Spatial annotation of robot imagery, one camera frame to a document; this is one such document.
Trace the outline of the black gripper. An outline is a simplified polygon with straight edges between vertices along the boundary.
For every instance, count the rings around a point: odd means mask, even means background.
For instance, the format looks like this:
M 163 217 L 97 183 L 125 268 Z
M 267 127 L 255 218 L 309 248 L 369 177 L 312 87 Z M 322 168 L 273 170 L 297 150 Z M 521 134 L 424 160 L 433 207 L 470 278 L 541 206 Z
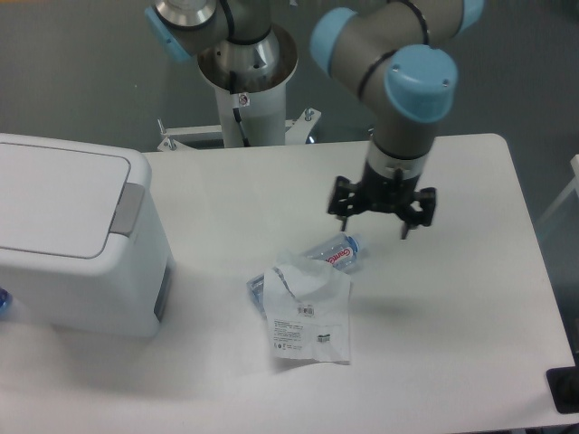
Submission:
M 408 179 L 402 175 L 387 178 L 366 162 L 358 184 L 342 175 L 336 177 L 327 213 L 340 221 L 341 231 L 346 231 L 349 217 L 356 212 L 393 213 L 403 222 L 401 239 L 406 240 L 411 230 L 432 225 L 437 205 L 437 190 L 434 187 L 415 192 L 419 179 L 419 175 Z

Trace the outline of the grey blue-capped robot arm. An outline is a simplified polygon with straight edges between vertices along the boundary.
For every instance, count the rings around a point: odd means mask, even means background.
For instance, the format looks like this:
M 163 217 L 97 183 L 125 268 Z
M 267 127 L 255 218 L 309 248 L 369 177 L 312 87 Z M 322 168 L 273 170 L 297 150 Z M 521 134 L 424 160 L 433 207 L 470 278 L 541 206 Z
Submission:
M 316 23 L 309 51 L 318 67 L 376 118 L 358 182 L 340 176 L 329 214 L 397 216 L 405 231 L 432 224 L 434 188 L 419 188 L 458 82 L 440 44 L 463 33 L 481 1 L 389 1 L 368 15 L 335 8 Z M 266 1 L 155 1 L 145 11 L 153 34 L 177 61 L 196 59 L 213 86 L 228 147 L 282 145 L 285 91 L 297 46 Z

